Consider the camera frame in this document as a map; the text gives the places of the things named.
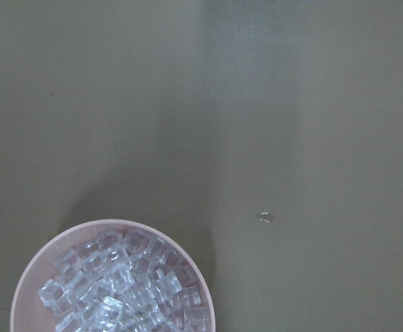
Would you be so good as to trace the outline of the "pink bowl of ice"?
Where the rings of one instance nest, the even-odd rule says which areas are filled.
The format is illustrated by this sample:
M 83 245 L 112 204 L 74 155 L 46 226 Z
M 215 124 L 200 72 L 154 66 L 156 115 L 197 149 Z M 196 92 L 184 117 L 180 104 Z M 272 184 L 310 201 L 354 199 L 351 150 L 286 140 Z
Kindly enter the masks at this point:
M 214 331 L 200 270 L 149 226 L 105 219 L 51 239 L 27 265 L 11 331 Z

